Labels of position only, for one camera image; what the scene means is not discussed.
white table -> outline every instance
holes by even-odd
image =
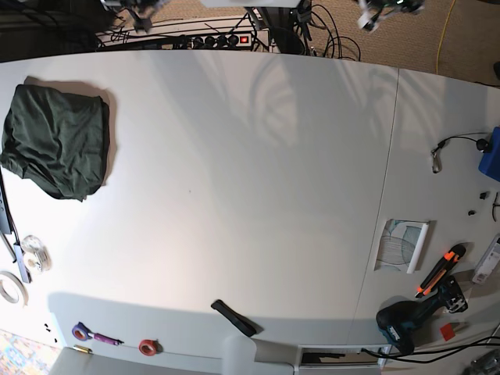
[[[29,338],[53,340],[42,323],[52,311],[69,346],[82,321],[131,347],[159,339],[177,357],[90,341],[98,354],[219,359],[235,332],[210,309],[221,298],[265,329],[263,341],[381,344],[373,318],[385,300],[411,298],[457,241],[475,243],[460,265],[473,266],[498,230],[478,198],[498,185],[477,172],[474,146],[447,146],[437,176],[427,157],[445,136],[500,123],[494,89],[328,59],[113,52],[2,64],[0,113],[26,76],[101,95],[115,140],[105,186],[83,203],[3,171],[21,236],[37,235],[54,263],[27,286],[29,306],[0,321]],[[437,221],[421,272],[372,271],[392,217]],[[7,251],[0,261],[16,272]],[[498,296],[471,298],[463,318]],[[462,337],[498,323],[487,316]]]

red tape roll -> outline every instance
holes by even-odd
[[[153,340],[143,340],[139,344],[139,351],[148,357],[153,357],[156,354],[156,343]]]

cordless drill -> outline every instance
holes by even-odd
[[[453,276],[443,280],[437,293],[422,302],[397,302],[379,311],[378,328],[389,344],[394,345],[401,354],[410,355],[415,350],[413,331],[420,329],[441,307],[446,307],[452,314],[467,310],[467,301]]]

red object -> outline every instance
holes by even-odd
[[[143,340],[139,344],[139,351],[148,357],[153,357],[156,354],[156,343],[153,340]]]
[[[443,338],[445,341],[451,340],[455,336],[455,332],[453,331],[453,327],[451,323],[448,323],[441,327],[440,329],[441,334],[443,335]]]

clear tape roll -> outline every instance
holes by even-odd
[[[50,270],[51,263],[44,244],[35,236],[27,236],[21,241],[23,248],[23,263],[33,274]]]
[[[31,273],[40,274],[50,269],[48,257],[45,252],[25,252],[23,263]]]
[[[10,272],[0,271],[0,301],[23,307],[27,300],[28,293],[19,279]]]

